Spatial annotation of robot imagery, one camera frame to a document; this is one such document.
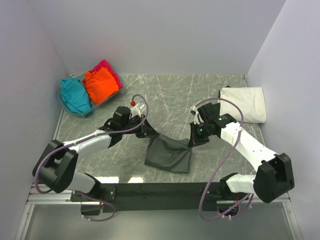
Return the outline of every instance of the gray floor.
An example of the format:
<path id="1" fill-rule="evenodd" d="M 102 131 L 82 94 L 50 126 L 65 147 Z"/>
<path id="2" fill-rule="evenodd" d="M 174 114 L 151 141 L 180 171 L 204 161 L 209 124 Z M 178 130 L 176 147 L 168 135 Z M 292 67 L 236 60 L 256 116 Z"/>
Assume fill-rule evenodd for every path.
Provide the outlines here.
<path id="1" fill-rule="evenodd" d="M 63 113 L 57 134 L 59 141 L 70 141 L 91 134 L 113 115 L 118 106 L 130 107 L 131 97 L 140 93 L 149 104 L 149 123 L 160 133 L 173 139 L 190 138 L 189 123 L 193 121 L 190 107 L 208 97 L 217 97 L 227 85 L 245 87 L 242 75 L 122 75 L 124 87 L 112 101 L 88 118 Z M 257 124 L 244 128 L 261 143 L 263 138 Z M 206 182 L 231 146 L 216 136 L 210 143 L 193 148 L 189 174 L 165 172 L 144 165 L 149 139 L 126 135 L 117 145 L 93 153 L 79 163 L 78 172 L 104 177 L 104 182 L 178 183 Z M 215 180 L 230 173 L 251 174 L 252 166 L 238 152 L 231 155 Z"/>
<path id="2" fill-rule="evenodd" d="M 109 221 L 89 222 L 81 218 L 79 205 L 36 205 L 25 239 L 292 240 L 293 237 L 282 203 L 273 202 L 253 203 L 252 209 L 231 221 L 205 221 L 198 217 L 198 210 L 164 210 L 122 211 Z"/>

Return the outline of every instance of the white wall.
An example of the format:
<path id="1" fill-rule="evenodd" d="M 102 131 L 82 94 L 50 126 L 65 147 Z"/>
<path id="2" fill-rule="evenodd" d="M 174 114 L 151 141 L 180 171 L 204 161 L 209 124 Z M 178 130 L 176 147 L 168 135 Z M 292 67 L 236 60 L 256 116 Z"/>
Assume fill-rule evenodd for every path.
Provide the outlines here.
<path id="1" fill-rule="evenodd" d="M 247 75 L 263 87 L 266 144 L 287 153 L 304 239 L 320 237 L 320 1 L 287 0 Z"/>
<path id="2" fill-rule="evenodd" d="M 0 1 L 0 239 L 16 234 L 32 169 L 52 140 L 63 64 L 26 0 Z"/>
<path id="3" fill-rule="evenodd" d="M 245 74 L 285 0 L 29 0 L 69 73 Z"/>

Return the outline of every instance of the marble tabletop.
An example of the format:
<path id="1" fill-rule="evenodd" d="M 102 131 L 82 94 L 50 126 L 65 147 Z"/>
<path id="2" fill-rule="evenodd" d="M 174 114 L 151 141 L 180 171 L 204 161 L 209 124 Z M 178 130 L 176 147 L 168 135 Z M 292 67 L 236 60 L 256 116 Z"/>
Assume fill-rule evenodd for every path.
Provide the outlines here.
<path id="1" fill-rule="evenodd" d="M 195 103 L 217 97 L 221 88 L 246 87 L 242 75 L 213 74 L 124 74 L 124 87 L 107 104 L 87 118 L 63 112 L 56 139 L 70 141 L 93 133 L 112 117 L 118 106 L 130 107 L 134 94 L 142 94 L 149 105 L 148 122 L 158 132 L 172 139 L 189 139 Z M 245 123 L 246 129 L 259 142 L 263 137 L 258 124 Z M 77 171 L 101 177 L 114 183 L 190 183 L 206 182 L 217 165 L 231 150 L 231 145 L 211 136 L 210 142 L 192 149 L 189 173 L 170 173 L 144 165 L 148 138 L 138 139 L 134 134 L 124 135 L 122 141 L 83 158 Z M 230 173 L 253 174 L 255 171 L 237 151 L 225 162 L 214 181 Z"/>

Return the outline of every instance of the blue basket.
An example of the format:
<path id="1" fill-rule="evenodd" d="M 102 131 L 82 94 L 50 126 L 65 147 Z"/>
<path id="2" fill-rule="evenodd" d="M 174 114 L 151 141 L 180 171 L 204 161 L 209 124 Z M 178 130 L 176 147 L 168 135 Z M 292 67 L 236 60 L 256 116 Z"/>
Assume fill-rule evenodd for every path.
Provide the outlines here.
<path id="1" fill-rule="evenodd" d="M 124 86 L 124 81 L 122 80 L 122 78 L 118 75 L 119 79 L 120 79 L 120 82 L 122 83 L 122 87 Z M 82 74 L 81 76 L 77 77 L 81 82 L 82 80 L 85 78 L 85 75 Z M 69 114 L 72 114 L 72 115 L 75 115 L 75 116 L 78 116 L 78 117 L 81 117 L 81 118 L 86 118 L 88 117 L 90 114 L 92 114 L 95 110 L 97 110 L 101 105 L 105 104 L 109 99 L 113 98 L 115 95 L 117 95 L 118 93 L 120 93 L 122 90 L 122 88 L 119 89 L 119 91 L 117 91 L 116 93 L 112 94 L 111 96 L 109 96 L 108 98 L 106 98 L 105 100 L 103 100 L 102 102 L 100 102 L 99 104 L 95 105 L 92 100 L 90 99 L 90 105 L 91 105 L 91 108 L 88 110 L 88 111 L 85 111 L 85 112 L 82 112 L 82 113 L 75 113 L 75 112 L 72 112 L 70 111 L 65 102 L 62 100 L 62 96 L 61 96 L 61 88 L 59 88 L 59 90 L 56 92 L 56 99 L 57 101 L 59 102 L 59 104 L 63 107 L 63 109 L 69 113 Z"/>

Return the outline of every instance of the orange cloth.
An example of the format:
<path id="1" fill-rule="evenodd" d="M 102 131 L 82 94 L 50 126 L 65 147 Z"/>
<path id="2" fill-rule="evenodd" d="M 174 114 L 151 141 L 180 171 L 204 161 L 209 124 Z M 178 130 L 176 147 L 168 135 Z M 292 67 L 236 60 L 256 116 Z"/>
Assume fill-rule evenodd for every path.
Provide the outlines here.
<path id="1" fill-rule="evenodd" d="M 94 104 L 99 104 L 112 94 L 119 91 L 119 86 L 106 67 L 92 73 L 86 72 L 85 90 L 89 94 Z"/>

